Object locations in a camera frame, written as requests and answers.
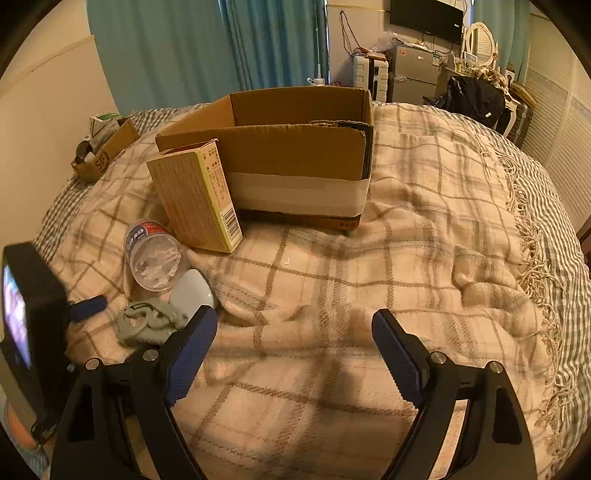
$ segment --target white computer mouse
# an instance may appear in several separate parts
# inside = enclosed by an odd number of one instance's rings
[[[189,318],[201,305],[217,306],[217,298],[201,272],[194,268],[187,270],[170,291],[168,301]]]

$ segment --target white tape strip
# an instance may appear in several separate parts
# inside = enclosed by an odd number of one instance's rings
[[[232,202],[239,209],[292,215],[354,217],[363,212],[369,179],[226,173]]]

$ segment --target black garment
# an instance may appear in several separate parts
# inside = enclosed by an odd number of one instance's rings
[[[434,106],[468,116],[492,128],[505,109],[505,98],[503,92],[484,80],[453,76],[447,82],[447,92],[435,101]]]

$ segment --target barcode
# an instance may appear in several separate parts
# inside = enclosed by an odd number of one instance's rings
[[[233,208],[230,207],[223,216],[223,222],[226,225],[230,241],[234,240],[234,238],[240,233],[240,225],[238,225],[238,219],[236,218],[236,213]]]

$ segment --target teal curtain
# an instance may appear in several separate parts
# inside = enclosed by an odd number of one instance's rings
[[[328,77],[324,0],[220,0],[243,89]]]
[[[218,0],[87,0],[87,12],[122,114],[242,89]]]
[[[511,63],[518,81],[524,83],[530,47],[529,0],[475,0],[472,15],[474,22],[486,24],[499,43],[501,72]]]

